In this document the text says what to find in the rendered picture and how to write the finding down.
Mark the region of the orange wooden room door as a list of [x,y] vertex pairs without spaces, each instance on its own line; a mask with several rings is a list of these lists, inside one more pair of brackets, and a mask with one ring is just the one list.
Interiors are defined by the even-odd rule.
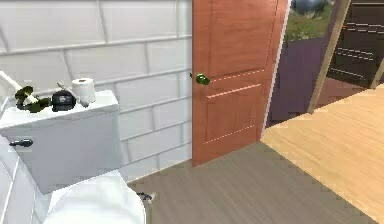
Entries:
[[260,140],[292,0],[192,0],[192,164]]

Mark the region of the small black round container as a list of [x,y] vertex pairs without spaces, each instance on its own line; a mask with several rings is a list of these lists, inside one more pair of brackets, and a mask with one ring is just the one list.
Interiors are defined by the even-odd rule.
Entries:
[[66,90],[60,90],[52,95],[52,111],[68,111],[74,108],[76,99]]

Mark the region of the small grey stick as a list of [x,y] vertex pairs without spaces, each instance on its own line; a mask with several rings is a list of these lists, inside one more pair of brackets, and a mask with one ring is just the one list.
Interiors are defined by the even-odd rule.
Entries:
[[81,100],[80,97],[78,97],[69,87],[65,86],[64,84],[62,84],[60,82],[57,82],[57,86],[63,90],[68,91],[76,99],[76,102],[79,103],[81,106],[83,106],[85,108],[89,107],[89,103]]

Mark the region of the window with green outdoor view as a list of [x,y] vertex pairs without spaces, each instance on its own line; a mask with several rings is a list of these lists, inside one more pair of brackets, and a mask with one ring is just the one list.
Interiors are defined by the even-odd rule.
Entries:
[[335,0],[292,0],[285,30],[285,41],[324,36]]

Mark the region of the black toilet flush lever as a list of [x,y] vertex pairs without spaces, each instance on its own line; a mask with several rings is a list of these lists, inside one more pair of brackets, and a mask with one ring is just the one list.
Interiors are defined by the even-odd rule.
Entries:
[[33,140],[31,139],[16,140],[9,143],[10,146],[23,146],[23,147],[30,147],[32,144],[33,144]]

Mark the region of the green round door knob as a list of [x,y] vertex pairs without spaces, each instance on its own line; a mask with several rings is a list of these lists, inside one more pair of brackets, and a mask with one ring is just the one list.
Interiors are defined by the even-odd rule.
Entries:
[[196,76],[190,74],[190,77],[194,77],[197,84],[208,85],[210,83],[210,79],[206,77],[203,73],[199,73]]

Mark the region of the dark slatted cabinet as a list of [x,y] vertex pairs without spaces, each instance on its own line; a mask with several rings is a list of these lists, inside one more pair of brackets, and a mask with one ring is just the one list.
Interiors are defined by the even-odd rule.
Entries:
[[384,0],[351,0],[327,77],[369,88],[384,59]]

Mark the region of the white toilet paper roll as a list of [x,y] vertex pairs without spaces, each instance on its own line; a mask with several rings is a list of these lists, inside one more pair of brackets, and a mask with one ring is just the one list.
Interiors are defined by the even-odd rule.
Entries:
[[96,101],[94,80],[92,78],[79,78],[72,81],[72,91],[77,98],[86,103]]

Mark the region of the white toilet brush stick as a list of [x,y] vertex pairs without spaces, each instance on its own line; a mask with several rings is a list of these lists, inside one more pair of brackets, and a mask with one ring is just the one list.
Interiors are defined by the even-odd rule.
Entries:
[[30,93],[23,91],[22,89],[24,87],[22,88],[16,81],[14,81],[11,77],[9,77],[4,71],[0,71],[0,77],[2,77],[6,82],[8,82],[15,89],[16,92],[19,91],[20,93],[18,95],[24,95],[29,103],[36,103],[38,101],[34,96],[31,95],[33,88]]

